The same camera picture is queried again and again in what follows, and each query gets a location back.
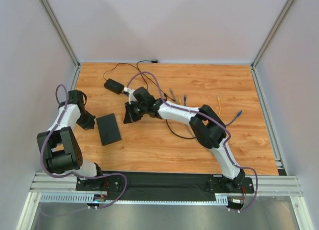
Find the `black network switch box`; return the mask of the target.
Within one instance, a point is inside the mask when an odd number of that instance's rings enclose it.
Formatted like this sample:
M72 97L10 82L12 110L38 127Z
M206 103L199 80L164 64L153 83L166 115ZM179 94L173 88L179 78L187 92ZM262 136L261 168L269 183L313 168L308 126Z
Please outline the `black network switch box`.
M97 118L97 126L102 146L122 140L115 114Z

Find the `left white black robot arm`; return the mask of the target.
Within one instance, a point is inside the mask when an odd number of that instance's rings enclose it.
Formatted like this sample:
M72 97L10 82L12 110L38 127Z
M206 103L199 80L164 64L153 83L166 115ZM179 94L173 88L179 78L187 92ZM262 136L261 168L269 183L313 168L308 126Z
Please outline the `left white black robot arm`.
M101 190L104 183L98 164L84 159L73 133L76 125L84 130L94 129L95 116L85 110L87 96L79 90L68 92L67 100L59 104L59 113L52 126L37 135L40 163L53 178L77 177L87 190Z

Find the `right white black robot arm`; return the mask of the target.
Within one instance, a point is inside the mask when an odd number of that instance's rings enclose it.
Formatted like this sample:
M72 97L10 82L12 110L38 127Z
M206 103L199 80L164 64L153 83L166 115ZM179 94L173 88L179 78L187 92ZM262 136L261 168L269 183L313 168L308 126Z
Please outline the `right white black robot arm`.
M125 103L124 124L137 122L144 115L164 120L174 120L191 128L195 139L218 161L222 176L229 188L238 188L245 172L235 160L228 145L229 131L218 115L208 105L191 108L164 99L155 99L144 87L136 90L125 87L129 98Z

